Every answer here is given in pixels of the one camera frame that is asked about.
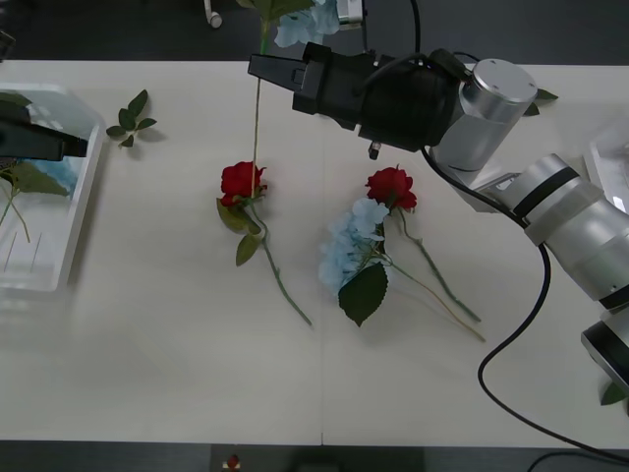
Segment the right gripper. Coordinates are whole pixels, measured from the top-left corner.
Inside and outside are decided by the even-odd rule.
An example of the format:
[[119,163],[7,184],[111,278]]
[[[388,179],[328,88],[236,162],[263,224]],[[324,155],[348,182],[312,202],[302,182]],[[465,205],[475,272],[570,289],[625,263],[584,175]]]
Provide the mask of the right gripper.
[[308,43],[303,62],[278,56],[253,54],[248,73],[261,81],[294,91],[293,109],[333,119],[343,129],[379,131],[370,92],[359,92],[375,70],[375,55],[334,53],[329,47]]

